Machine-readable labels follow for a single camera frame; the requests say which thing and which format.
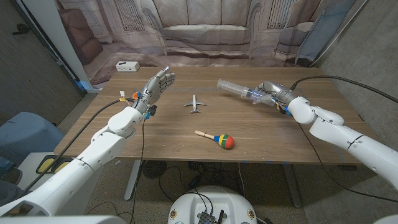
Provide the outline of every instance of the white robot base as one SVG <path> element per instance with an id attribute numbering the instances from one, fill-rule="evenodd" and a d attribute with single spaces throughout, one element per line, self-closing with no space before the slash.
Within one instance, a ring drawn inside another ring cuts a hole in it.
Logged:
<path id="1" fill-rule="evenodd" d="M 198 187 L 199 194 L 205 195 L 210 201 L 201 196 L 206 203 L 196 194 L 195 189 L 181 195 L 172 205 L 169 213 L 168 224 L 256 224 L 256 213 L 253 206 L 242 195 L 226 187 L 208 185 Z M 221 210 L 224 211 L 220 222 Z"/>

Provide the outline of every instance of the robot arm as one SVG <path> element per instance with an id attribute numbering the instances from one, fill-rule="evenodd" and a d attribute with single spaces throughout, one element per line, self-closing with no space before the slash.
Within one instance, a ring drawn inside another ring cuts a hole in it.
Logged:
<path id="1" fill-rule="evenodd" d="M 112 116 L 76 159 L 30 194 L 0 207 L 0 216 L 21 207 L 29 208 L 25 212 L 28 216 L 56 215 L 96 170 L 123 152 L 127 139 L 136 133 L 134 125 L 144 119 L 160 94 L 174 82 L 174 73 L 166 74 L 168 69 L 166 67 L 149 80 L 132 107 Z"/>
<path id="2" fill-rule="evenodd" d="M 361 161 L 398 189 L 398 152 L 347 126 L 344 119 L 331 111 L 311 106 L 304 97 L 295 95 L 281 84 L 265 81 L 257 89 L 271 94 L 276 103 L 300 124 L 312 124 L 310 133 L 332 143 Z"/>

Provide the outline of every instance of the toy airplane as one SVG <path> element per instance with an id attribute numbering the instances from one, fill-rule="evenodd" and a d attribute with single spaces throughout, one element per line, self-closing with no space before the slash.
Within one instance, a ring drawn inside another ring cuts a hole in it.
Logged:
<path id="1" fill-rule="evenodd" d="M 200 111 L 197 110 L 197 105 L 206 105 L 206 104 L 197 101 L 197 97 L 195 95 L 193 95 L 192 96 L 192 102 L 187 103 L 184 106 L 190 106 L 190 105 L 193 105 L 193 110 L 190 113 L 200 113 Z"/>

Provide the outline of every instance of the colorful maraca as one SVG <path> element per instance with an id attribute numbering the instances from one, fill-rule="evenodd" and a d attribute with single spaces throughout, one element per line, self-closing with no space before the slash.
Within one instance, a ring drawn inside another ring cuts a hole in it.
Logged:
<path id="1" fill-rule="evenodd" d="M 195 134 L 200 135 L 200 136 L 204 136 L 210 139 L 213 139 L 214 141 L 216 141 L 221 147 L 224 147 L 226 149 L 231 148 L 232 146 L 234 146 L 234 139 L 227 135 L 227 134 L 222 134 L 219 136 L 212 136 L 210 134 L 206 134 L 204 132 L 201 131 L 195 131 Z"/>

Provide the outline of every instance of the white power strip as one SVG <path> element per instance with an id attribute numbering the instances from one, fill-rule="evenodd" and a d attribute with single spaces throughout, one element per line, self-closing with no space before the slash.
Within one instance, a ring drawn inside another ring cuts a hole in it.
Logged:
<path id="1" fill-rule="evenodd" d="M 118 72 L 136 72 L 138 71 L 138 68 L 138 62 L 118 62 L 116 64 Z"/>

